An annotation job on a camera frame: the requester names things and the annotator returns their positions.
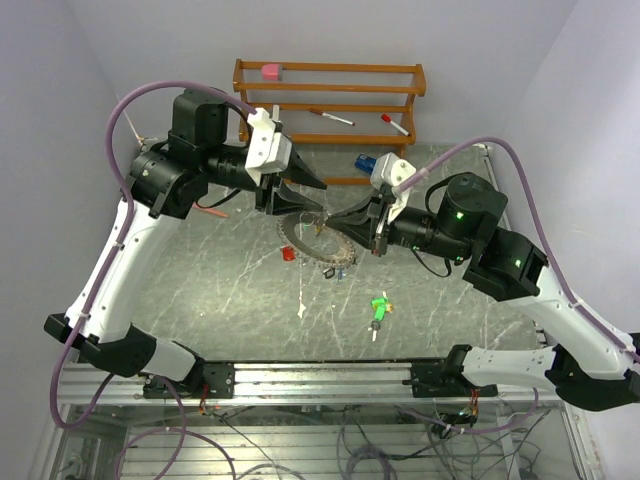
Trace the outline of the metal key ring disc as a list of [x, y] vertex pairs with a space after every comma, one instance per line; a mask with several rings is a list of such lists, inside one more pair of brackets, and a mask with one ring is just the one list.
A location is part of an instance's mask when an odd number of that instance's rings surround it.
[[354, 243], [344, 234], [325, 225], [319, 236], [315, 225], [325, 224], [319, 212], [299, 212], [280, 217], [277, 231], [284, 246], [292, 246], [296, 257], [322, 268], [345, 269], [357, 261]]

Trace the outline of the red key tag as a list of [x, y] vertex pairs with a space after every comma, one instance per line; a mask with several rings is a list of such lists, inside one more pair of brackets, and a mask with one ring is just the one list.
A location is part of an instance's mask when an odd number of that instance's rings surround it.
[[285, 262], [292, 262], [296, 259], [296, 253], [292, 246], [283, 246], [281, 248], [281, 254]]

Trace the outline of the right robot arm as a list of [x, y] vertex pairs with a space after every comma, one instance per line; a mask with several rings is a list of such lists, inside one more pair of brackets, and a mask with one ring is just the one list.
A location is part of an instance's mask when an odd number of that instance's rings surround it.
[[394, 221], [388, 188], [330, 216], [328, 227], [376, 256], [404, 247], [414, 257], [464, 265], [463, 281], [493, 300], [518, 309], [555, 339], [536, 350], [488, 350], [468, 344], [444, 358], [412, 365], [417, 398], [459, 396], [500, 385], [548, 390], [583, 410], [600, 412], [639, 400], [639, 374], [612, 340], [597, 332], [556, 279], [547, 255], [524, 235], [500, 227], [507, 198], [487, 180], [464, 172], [432, 185], [443, 192], [439, 208], [405, 208]]

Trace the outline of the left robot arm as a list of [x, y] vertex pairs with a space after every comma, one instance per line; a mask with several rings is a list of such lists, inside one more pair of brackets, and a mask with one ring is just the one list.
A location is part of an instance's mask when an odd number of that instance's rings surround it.
[[204, 383], [202, 359], [132, 323], [142, 282], [212, 185], [254, 194], [256, 209], [267, 215], [320, 210], [287, 187], [288, 180], [327, 187], [266, 110], [250, 112], [213, 89], [185, 89], [174, 99], [167, 140], [132, 162], [112, 231], [85, 287], [66, 312], [47, 318], [45, 331], [98, 369], [164, 376], [178, 395], [196, 395]]

